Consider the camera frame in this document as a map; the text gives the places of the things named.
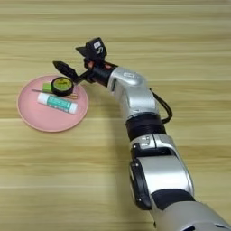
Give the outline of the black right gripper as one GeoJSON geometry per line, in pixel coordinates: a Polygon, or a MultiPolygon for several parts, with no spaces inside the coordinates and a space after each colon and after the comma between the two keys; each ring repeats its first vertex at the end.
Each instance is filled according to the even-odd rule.
{"type": "Polygon", "coordinates": [[[117,68],[117,65],[107,62],[105,58],[88,57],[88,47],[76,47],[76,51],[80,53],[84,59],[84,67],[87,69],[81,76],[71,68],[67,63],[59,60],[53,62],[54,67],[64,76],[70,78],[74,83],[87,81],[88,83],[98,83],[104,87],[108,85],[109,78],[112,72],[117,68]]]}

